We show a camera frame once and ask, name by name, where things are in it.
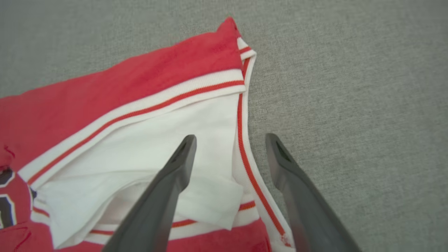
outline gray background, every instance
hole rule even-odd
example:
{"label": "gray background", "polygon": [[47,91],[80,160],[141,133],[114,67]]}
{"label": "gray background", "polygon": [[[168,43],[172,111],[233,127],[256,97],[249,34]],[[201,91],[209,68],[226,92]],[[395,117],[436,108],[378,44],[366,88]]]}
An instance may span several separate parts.
{"label": "gray background", "polygon": [[258,52],[249,133],[277,133],[365,251],[448,249],[448,1],[0,3],[0,97],[103,70],[233,16]]}

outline black number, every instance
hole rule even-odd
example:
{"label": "black number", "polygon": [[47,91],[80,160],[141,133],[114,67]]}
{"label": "black number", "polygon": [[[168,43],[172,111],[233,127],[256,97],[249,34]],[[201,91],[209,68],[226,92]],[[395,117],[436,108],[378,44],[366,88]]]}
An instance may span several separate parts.
{"label": "black number", "polygon": [[[6,169],[0,174],[0,187],[6,187],[14,179],[14,172]],[[0,229],[16,224],[14,202],[7,194],[0,194]]]}

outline jersey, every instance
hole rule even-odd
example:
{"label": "jersey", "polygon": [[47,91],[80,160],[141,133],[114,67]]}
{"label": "jersey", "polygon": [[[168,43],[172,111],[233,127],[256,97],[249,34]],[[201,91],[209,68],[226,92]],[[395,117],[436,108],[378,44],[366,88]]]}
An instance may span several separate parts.
{"label": "jersey", "polygon": [[30,230],[49,234],[55,249],[99,250],[184,136],[195,134],[168,249],[293,251],[250,151],[255,56],[229,18],[215,33],[0,99],[0,120],[9,122],[0,125],[8,146],[0,165],[37,191]]}

